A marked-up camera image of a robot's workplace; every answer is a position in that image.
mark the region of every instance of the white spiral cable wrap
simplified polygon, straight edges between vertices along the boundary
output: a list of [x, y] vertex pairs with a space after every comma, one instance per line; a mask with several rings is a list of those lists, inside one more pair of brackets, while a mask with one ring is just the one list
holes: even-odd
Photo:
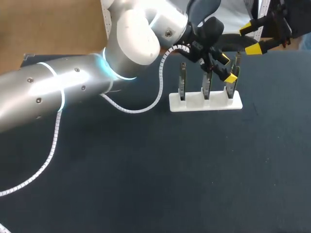
[[[163, 67], [164, 67], [165, 60], [175, 50], [183, 50], [183, 51], [188, 52], [188, 53], [190, 52], [190, 50], [189, 50], [189, 48], [187, 46], [175, 45], [175, 46], [171, 47], [169, 50], [167, 50], [166, 53], [163, 55], [161, 63], [160, 63], [160, 68], [159, 68], [159, 81], [160, 81], [159, 93], [158, 93], [158, 96], [157, 96], [156, 100], [149, 107], [141, 109], [141, 110], [128, 110], [128, 109], [122, 108], [121, 106], [116, 104], [106, 94], [101, 94], [101, 96], [103, 98], [105, 98], [109, 103], [111, 103], [114, 107], [119, 109], [120, 111], [125, 112], [125, 113], [129, 113], [129, 114], [144, 113], [144, 112], [147, 112], [150, 109], [154, 108], [159, 103], [159, 101], [161, 99], [161, 96], [162, 96], [162, 93], [163, 93]], [[23, 187], [29, 185], [36, 178], [38, 178], [38, 176], [47, 168], [47, 166], [49, 165], [49, 163], [51, 162], [51, 160], [52, 160], [52, 158], [54, 156], [54, 152], [55, 152], [55, 149], [56, 149], [61, 115], [62, 115], [62, 111], [59, 111], [57, 113], [57, 117], [56, 117], [56, 124], [55, 124], [55, 131], [54, 131], [54, 138], [53, 138], [52, 148], [51, 148], [50, 154], [49, 154], [47, 160], [45, 161], [45, 163], [43, 164], [43, 166], [39, 169], [39, 171], [37, 171], [31, 178], [29, 178], [25, 182], [19, 184], [18, 186], [15, 186], [14, 188], [5, 190], [3, 192], [0, 192], [0, 197], [9, 195], [11, 193], [14, 193], [14, 192], [22, 189]], [[11, 233], [11, 232], [7, 228], [5, 228], [3, 225], [0, 224], [0, 233]]]
[[187, 46], [174, 45], [169, 50], [167, 50], [166, 53], [163, 55], [161, 63], [160, 63], [160, 68], [159, 68], [159, 81], [160, 81], [159, 93], [157, 95], [156, 100], [149, 107], [141, 109], [141, 110], [128, 110], [128, 109], [125, 109], [125, 108], [122, 108], [121, 106], [119, 106], [111, 98], [109, 98], [106, 94], [101, 94], [101, 96], [103, 98], [105, 98], [109, 103], [111, 103], [115, 108], [117, 108], [118, 110], [125, 112], [125, 113], [139, 114], [139, 113], [144, 113], [144, 112], [151, 110], [152, 108], [154, 108], [159, 103], [159, 101], [162, 97], [162, 93], [163, 93], [163, 67], [164, 67], [165, 60], [175, 50], [183, 50], [183, 51], [188, 52], [188, 53], [190, 52], [190, 50]]
[[55, 149], [56, 149], [56, 144], [57, 144], [57, 139], [58, 139], [58, 131], [59, 131], [59, 124], [60, 124], [61, 116], [62, 116], [62, 111], [57, 113], [56, 124], [55, 124], [55, 131], [54, 131], [54, 138], [53, 138], [53, 143], [52, 143], [52, 148], [51, 148], [50, 154], [49, 154], [47, 160], [45, 161], [45, 163], [39, 169], [39, 171], [37, 171], [31, 178], [29, 178], [25, 182], [15, 186], [14, 188], [10, 188], [8, 190], [0, 192], [0, 197], [9, 195], [11, 193], [14, 193], [14, 192], [22, 189], [23, 187], [29, 185], [32, 181], [34, 181], [36, 178], [38, 178], [38, 176], [41, 175], [41, 173], [47, 168], [47, 166], [49, 165], [50, 161], [52, 160], [52, 158], [54, 156], [54, 152], [55, 152]]
[[0, 223], [0, 233], [11, 233], [11, 232]]

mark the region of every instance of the wooden surface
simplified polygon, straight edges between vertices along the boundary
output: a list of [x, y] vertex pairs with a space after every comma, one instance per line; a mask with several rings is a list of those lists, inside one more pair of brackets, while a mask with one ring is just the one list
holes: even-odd
[[0, 0], [0, 73], [25, 53], [85, 54], [106, 41], [100, 0]]

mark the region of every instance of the dark blue table surface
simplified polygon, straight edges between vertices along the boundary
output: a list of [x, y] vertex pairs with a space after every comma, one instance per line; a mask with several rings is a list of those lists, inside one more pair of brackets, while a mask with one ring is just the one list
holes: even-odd
[[[168, 95], [186, 61], [178, 55], [165, 64], [164, 94], [150, 112], [124, 114], [101, 97], [65, 109], [54, 159], [0, 198], [0, 222], [12, 233], [311, 231], [311, 53], [242, 59], [239, 111], [171, 113]], [[149, 105], [158, 65], [110, 96], [132, 109]], [[188, 78], [188, 90], [199, 90], [197, 64], [188, 62]], [[0, 134], [0, 190], [44, 163], [55, 116]]]

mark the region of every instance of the bolt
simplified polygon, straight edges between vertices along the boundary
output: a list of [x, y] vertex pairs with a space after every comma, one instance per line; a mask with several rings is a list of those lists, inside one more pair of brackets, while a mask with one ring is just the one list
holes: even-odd
[[173, 33], [172, 33], [172, 31], [170, 31], [170, 30], [167, 30], [166, 32], [165, 32], [165, 36], [166, 37], [171, 37], [173, 35]]
[[33, 82], [34, 82], [34, 79], [33, 79], [33, 78], [28, 78], [28, 79], [27, 79], [27, 82], [33, 83]]

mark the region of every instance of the white stand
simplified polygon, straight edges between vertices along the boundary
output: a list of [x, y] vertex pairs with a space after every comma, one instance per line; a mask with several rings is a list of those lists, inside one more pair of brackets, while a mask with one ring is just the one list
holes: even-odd
[[186, 93], [186, 100], [181, 101], [179, 93], [170, 94], [171, 112], [196, 112], [214, 110], [236, 110], [242, 109], [243, 104], [238, 91], [234, 98], [228, 98], [226, 88], [224, 91], [211, 91], [209, 100], [204, 99], [203, 91]]

